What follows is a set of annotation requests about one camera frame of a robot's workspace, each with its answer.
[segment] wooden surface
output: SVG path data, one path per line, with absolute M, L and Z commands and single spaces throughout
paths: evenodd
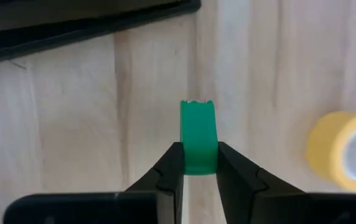
M 123 190 L 210 99 L 219 140 L 306 191 L 322 115 L 356 111 L 356 0 L 207 0 L 196 14 L 0 63 L 0 222 L 35 192 Z M 186 178 L 184 223 L 223 223 L 214 176 Z

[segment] black object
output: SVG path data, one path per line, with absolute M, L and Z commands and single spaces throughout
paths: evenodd
M 183 171 L 184 151 L 176 142 L 125 192 L 24 197 L 8 207 L 4 224 L 179 224 Z M 224 142 L 219 142 L 217 182 L 228 224 L 356 223 L 356 194 L 305 193 Z
M 17 19 L 18 22 L 15 23 L 9 20 L 5 22 L 5 19 L 2 20 L 7 15 L 4 16 L 1 13 L 10 4 L 15 4 L 16 1 L 23 5 L 22 10 L 26 9 L 27 12 L 33 14 L 33 22 L 27 19 Z M 47 9 L 47 13 L 42 12 L 41 16 L 36 19 L 37 14 L 32 12 L 32 5 L 33 2 L 37 1 L 41 2 L 40 6 L 44 5 L 44 10 Z M 54 2 L 54 4 L 48 6 L 44 3 L 47 1 Z M 63 2 L 61 0 L 0 0 L 0 60 L 89 39 L 167 17 L 194 12 L 200 7 L 200 0 L 79 0 L 79 2 L 93 2 L 95 5 L 99 1 L 117 1 L 121 9 L 108 12 L 102 11 L 102 8 L 99 7 L 101 12 L 96 12 L 96 9 L 86 12 L 84 10 L 86 5 L 84 4 L 82 6 L 84 9 L 78 8 L 76 11 L 71 10 L 70 12 L 68 6 L 64 6 L 67 8 L 66 14 L 68 16 L 58 17 L 57 22 L 55 22 L 54 20 L 56 19 L 53 18 L 57 13 L 54 12 L 54 8 L 58 7 L 59 4 L 63 5 L 60 3 Z M 76 3 L 77 0 L 70 2 L 72 6 L 78 4 Z M 128 4 L 125 2 L 130 2 L 130 4 L 134 5 L 125 6 L 125 4 Z

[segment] masking tape roll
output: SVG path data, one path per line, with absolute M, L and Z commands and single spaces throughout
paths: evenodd
M 356 191 L 356 114 L 333 112 L 309 133 L 307 160 L 317 174 Z

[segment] wooden table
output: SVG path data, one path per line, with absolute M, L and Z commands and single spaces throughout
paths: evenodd
M 196 14 L 0 63 L 0 222 L 35 192 L 123 190 L 210 99 L 218 138 L 305 191 L 322 115 L 356 111 L 356 0 L 204 0 Z M 214 176 L 186 178 L 183 223 L 223 223 Z

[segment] yellow tape roll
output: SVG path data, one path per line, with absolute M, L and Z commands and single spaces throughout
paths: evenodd
M 309 133 L 307 160 L 319 175 L 356 191 L 356 114 L 333 112 Z

